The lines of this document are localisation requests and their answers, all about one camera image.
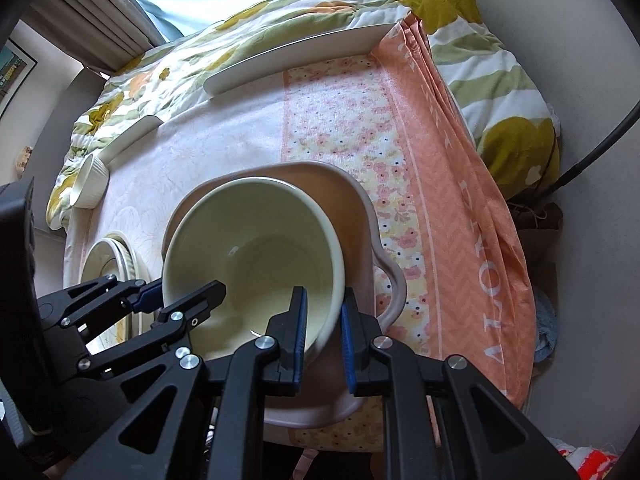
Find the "white ribbed ramekin bowl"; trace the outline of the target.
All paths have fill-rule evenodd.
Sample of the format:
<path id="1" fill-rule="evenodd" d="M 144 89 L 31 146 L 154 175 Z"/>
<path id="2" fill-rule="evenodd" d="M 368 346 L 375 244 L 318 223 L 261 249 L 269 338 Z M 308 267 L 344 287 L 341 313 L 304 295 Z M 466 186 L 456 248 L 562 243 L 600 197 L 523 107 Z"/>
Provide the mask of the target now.
<path id="1" fill-rule="evenodd" d="M 70 206 L 94 209 L 99 205 L 106 191 L 110 173 L 98 156 L 89 154 L 78 171 L 70 191 Z"/>

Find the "cream duck print bowl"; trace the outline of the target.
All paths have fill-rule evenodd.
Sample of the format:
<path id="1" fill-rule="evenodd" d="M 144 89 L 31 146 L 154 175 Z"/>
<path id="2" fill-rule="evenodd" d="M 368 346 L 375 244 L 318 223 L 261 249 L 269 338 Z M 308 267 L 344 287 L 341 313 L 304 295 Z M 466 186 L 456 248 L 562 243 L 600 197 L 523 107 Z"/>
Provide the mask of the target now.
<path id="1" fill-rule="evenodd" d="M 307 193 L 275 178 L 235 179 L 189 209 L 163 264 L 165 304 L 211 281 L 224 301 L 190 333 L 206 360 L 230 356 L 265 335 L 269 319 L 288 310 L 294 287 L 307 292 L 305 361 L 328 343 L 345 290 L 340 241 L 329 217 Z"/>

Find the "pink square handled bowl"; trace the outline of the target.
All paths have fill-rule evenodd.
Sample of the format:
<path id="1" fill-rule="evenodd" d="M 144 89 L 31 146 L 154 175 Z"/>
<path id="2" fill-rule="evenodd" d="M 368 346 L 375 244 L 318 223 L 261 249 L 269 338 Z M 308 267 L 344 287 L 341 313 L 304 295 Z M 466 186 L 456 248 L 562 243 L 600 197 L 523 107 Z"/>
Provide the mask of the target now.
<path id="1" fill-rule="evenodd" d="M 165 231 L 162 256 L 168 259 L 178 225 L 206 193 L 234 179 L 270 177 L 294 184 L 310 195 L 328 215 L 341 242 L 346 285 L 360 311 L 378 318 L 387 330 L 400 315 L 407 285 L 400 267 L 382 247 L 376 215 L 362 186 L 346 171 L 324 162 L 285 162 L 232 172 L 206 181 L 177 206 Z M 293 399 L 267 401 L 265 423 L 286 428 L 319 428 L 350 416 L 362 401 L 347 390 L 340 335 L 333 333 L 328 348 L 310 363 L 302 392 Z"/>

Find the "yellow duck cartoon plate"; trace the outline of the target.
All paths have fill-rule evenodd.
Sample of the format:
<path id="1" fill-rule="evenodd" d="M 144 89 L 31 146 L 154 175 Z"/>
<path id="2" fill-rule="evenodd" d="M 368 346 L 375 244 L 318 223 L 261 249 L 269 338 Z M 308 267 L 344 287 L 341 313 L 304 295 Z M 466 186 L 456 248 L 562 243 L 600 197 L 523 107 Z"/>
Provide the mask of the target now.
<path id="1" fill-rule="evenodd" d="M 137 255 L 138 260 L 140 261 L 141 266 L 142 266 L 142 271 L 146 274 L 146 277 L 148 278 L 148 279 L 145 281 L 145 283 L 149 283 L 149 282 L 151 281 L 151 278 L 150 278 L 150 274 L 149 274 L 148 269 L 146 268 L 145 263 L 143 262 L 142 258 L 139 256 L 139 254 L 138 254 L 138 253 L 134 250 L 134 248 L 131 246 L 131 244 L 129 243 L 128 238 L 127 238 L 124 234 L 122 234 L 122 237 L 127 241 L 129 248 L 130 248 L 130 249 L 132 249 L 132 250 L 134 251 L 134 253 Z M 120 261 L 122 262 L 122 268 L 124 269 L 124 280 L 125 280 L 125 278 L 126 278 L 126 274 L 125 274 L 125 263 L 124 263 L 124 259 L 122 258 L 122 254 L 120 253 L 120 251 L 118 250 L 118 248 L 117 248 L 117 251 L 118 251 L 118 254 L 119 254 L 119 259 L 120 259 Z M 154 321 L 154 314 L 153 314 L 153 313 L 149 314 L 149 313 L 144 313 L 144 312 L 142 312 L 142 313 L 144 314 L 144 318 L 145 318 L 145 323 L 144 323 L 144 332 L 143 332 L 143 333 L 145 333 L 145 332 L 147 332 L 147 331 L 151 328 L 152 322 Z M 129 315 L 129 336 L 130 336 L 130 321 L 131 321 L 131 314 Z"/>

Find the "plain white round plate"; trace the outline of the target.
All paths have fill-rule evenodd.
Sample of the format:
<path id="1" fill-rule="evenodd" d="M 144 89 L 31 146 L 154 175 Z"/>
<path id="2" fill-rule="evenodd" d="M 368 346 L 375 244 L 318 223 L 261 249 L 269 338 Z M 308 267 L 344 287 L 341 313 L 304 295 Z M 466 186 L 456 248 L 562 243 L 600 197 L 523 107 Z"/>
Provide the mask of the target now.
<path id="1" fill-rule="evenodd" d="M 122 237 L 119 232 L 107 233 L 106 237 L 110 240 L 114 240 L 116 247 L 122 254 L 122 258 L 125 263 L 126 281 L 129 280 L 143 280 L 148 278 L 142 271 L 142 266 L 138 260 L 137 255 L 132 249 L 129 248 L 127 241 Z M 133 313 L 130 321 L 130 336 L 138 336 L 144 332 L 145 318 L 142 312 Z"/>

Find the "grey bed headboard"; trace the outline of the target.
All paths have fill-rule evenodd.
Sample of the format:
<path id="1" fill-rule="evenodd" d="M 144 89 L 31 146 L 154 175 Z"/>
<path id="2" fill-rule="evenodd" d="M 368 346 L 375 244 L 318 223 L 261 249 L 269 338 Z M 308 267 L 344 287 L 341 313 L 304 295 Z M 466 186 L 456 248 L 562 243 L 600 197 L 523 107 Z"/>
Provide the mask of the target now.
<path id="1" fill-rule="evenodd" d="M 63 237 L 61 231 L 52 231 L 46 221 L 47 204 L 56 176 L 63 166 L 70 148 L 70 137 L 76 120 L 98 99 L 106 80 L 84 68 L 62 93 L 58 104 L 44 125 L 32 150 L 23 177 L 35 180 L 32 193 L 32 214 L 39 231 Z"/>

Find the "framed houses picture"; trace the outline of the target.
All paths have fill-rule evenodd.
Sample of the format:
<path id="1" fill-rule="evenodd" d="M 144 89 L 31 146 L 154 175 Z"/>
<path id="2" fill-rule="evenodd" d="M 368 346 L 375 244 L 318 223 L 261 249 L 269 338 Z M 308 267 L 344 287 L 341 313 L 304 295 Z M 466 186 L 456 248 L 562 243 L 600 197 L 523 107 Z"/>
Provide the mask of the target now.
<path id="1" fill-rule="evenodd" d="M 12 39 L 6 40 L 0 54 L 0 116 L 37 64 L 37 60 Z"/>

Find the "white floral tablecloth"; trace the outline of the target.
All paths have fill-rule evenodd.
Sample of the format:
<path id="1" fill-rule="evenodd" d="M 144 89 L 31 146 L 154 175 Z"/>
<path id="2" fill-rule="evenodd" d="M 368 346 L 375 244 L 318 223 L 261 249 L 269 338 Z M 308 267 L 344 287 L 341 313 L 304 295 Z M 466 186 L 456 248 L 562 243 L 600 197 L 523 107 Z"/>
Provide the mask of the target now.
<path id="1" fill-rule="evenodd" d="M 349 72 L 287 70 L 216 96 L 165 122 L 117 155 L 96 209 L 78 210 L 67 230 L 63 281 L 77 284 L 90 246 L 124 234 L 153 278 L 162 272 L 170 217 L 200 184 L 285 162 L 324 162 L 346 171 L 373 205 L 383 249 L 390 182 L 404 163 L 392 102 L 361 61 Z"/>

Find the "left brown curtain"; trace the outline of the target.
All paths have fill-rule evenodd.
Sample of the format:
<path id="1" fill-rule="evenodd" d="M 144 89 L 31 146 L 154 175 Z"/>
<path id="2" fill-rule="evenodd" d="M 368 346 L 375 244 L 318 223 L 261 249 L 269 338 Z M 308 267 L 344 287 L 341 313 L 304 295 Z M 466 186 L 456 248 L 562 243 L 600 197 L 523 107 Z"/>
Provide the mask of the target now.
<path id="1" fill-rule="evenodd" d="M 22 21 L 83 66 L 106 74 L 165 42 L 136 0 L 32 0 Z"/>

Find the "orange floral cloth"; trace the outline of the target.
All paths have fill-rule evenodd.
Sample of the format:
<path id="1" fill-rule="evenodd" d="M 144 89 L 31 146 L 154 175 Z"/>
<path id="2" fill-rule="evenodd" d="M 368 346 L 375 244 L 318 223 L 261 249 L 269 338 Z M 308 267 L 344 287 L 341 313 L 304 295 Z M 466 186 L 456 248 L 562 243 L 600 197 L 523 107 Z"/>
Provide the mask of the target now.
<path id="1" fill-rule="evenodd" d="M 368 193 L 407 284 L 388 334 L 466 356 L 522 404 L 536 340 L 523 249 L 433 53 L 405 18 L 370 54 L 286 70 L 282 157 L 337 166 Z"/>

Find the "floral green yellow duvet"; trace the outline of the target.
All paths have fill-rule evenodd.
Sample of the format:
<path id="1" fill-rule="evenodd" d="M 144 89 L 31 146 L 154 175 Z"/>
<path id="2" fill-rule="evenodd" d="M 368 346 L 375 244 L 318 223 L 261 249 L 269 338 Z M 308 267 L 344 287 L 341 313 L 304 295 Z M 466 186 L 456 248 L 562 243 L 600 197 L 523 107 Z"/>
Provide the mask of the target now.
<path id="1" fill-rule="evenodd" d="M 70 215 L 70 190 L 84 158 L 145 116 L 169 120 L 205 98 L 205 81 L 272 49 L 420 18 L 433 60 L 505 198 L 548 188 L 560 173 L 558 127 L 515 55 L 485 24 L 476 0 L 266 0 L 123 65 L 73 125 L 44 218 Z"/>

